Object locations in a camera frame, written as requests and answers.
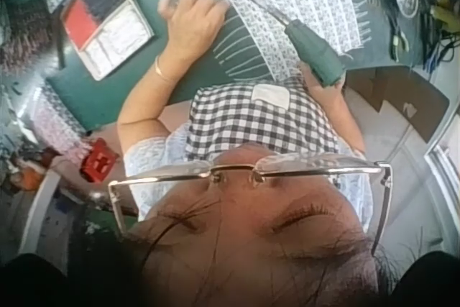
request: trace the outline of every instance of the bracelet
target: bracelet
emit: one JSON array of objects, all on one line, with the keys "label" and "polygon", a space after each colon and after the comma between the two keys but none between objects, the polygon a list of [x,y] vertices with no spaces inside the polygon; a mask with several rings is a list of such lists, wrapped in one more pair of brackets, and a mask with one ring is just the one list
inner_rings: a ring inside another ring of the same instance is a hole
[{"label": "bracelet", "polygon": [[163,72],[161,72],[160,67],[158,66],[158,57],[159,55],[157,55],[157,57],[155,58],[155,72],[159,76],[164,77]]}]

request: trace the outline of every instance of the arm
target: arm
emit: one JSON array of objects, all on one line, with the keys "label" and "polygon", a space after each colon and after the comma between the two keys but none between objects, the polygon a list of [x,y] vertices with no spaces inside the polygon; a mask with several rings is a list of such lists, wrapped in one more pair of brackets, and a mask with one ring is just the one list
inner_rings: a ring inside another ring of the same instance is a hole
[{"label": "arm", "polygon": [[364,154],[366,151],[364,138],[341,92],[345,78],[335,86],[323,88],[312,74],[308,65],[301,63],[300,69],[305,79],[308,92],[323,108],[337,134],[342,137],[352,149],[358,150]]},{"label": "arm", "polygon": [[170,134],[158,117],[180,79],[212,45],[229,8],[227,1],[179,0],[177,8],[170,2],[158,4],[167,21],[167,46],[158,56],[157,67],[153,65],[131,91],[119,115],[123,153],[143,139]]}]

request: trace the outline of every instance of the green glue gun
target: green glue gun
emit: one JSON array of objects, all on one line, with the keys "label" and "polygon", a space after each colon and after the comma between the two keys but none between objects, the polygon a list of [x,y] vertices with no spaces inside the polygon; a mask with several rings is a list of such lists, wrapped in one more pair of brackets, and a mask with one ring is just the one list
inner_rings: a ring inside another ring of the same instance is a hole
[{"label": "green glue gun", "polygon": [[299,19],[291,20],[265,0],[250,1],[271,14],[286,28],[285,34],[293,43],[299,59],[309,64],[314,76],[323,87],[334,86],[341,80],[345,73],[344,64],[327,41],[319,37]]}]

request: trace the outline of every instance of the pliers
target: pliers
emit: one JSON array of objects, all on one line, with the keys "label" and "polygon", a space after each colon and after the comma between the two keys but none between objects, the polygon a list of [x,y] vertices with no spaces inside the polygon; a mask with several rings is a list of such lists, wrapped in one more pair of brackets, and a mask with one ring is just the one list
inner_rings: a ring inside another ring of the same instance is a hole
[{"label": "pliers", "polygon": [[397,23],[396,18],[393,16],[388,16],[391,26],[391,49],[390,56],[396,62],[400,62],[400,49],[404,52],[410,52],[410,43],[405,36],[405,33],[401,30],[399,24]]}]

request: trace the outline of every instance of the woman's left hand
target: woman's left hand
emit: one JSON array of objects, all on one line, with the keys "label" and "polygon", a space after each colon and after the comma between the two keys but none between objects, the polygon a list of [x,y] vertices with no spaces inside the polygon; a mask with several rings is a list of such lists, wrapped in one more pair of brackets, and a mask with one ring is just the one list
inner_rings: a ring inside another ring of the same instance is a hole
[{"label": "woman's left hand", "polygon": [[174,57],[176,64],[192,65],[211,47],[224,25],[227,0],[160,0],[159,14],[167,22],[169,40],[162,57]]}]

